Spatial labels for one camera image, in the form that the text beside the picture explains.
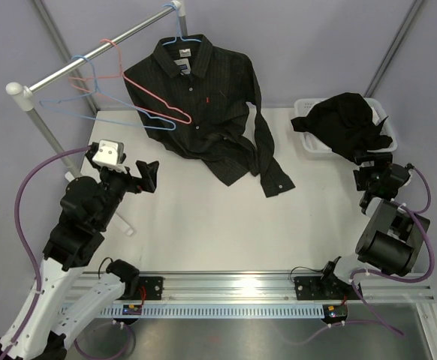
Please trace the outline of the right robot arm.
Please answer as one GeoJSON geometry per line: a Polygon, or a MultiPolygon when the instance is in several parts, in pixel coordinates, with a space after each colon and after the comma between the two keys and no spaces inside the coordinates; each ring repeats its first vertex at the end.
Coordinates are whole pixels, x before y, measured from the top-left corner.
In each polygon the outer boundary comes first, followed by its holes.
{"type": "Polygon", "coordinates": [[[363,193],[359,207],[369,218],[354,253],[329,261],[318,279],[320,293],[328,298],[351,298],[350,275],[356,269],[375,270],[380,275],[404,277],[411,272],[424,243],[420,229],[428,230],[430,220],[424,210],[412,218],[405,206],[395,201],[399,189],[418,169],[393,162],[390,152],[356,150],[353,162],[356,189],[363,193]]]}

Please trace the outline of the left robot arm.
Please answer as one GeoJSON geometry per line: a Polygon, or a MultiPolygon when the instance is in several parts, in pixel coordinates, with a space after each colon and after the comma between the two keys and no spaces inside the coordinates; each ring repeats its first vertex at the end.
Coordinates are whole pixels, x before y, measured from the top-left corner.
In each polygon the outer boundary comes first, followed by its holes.
{"type": "Polygon", "coordinates": [[[44,248],[38,278],[19,315],[0,337],[0,359],[63,359],[82,330],[115,300],[138,294],[140,272],[124,260],[59,315],[71,287],[104,241],[104,232],[127,193],[153,193],[159,163],[137,161],[140,177],[100,167],[100,181],[73,180],[60,201],[62,213],[44,248]]]}

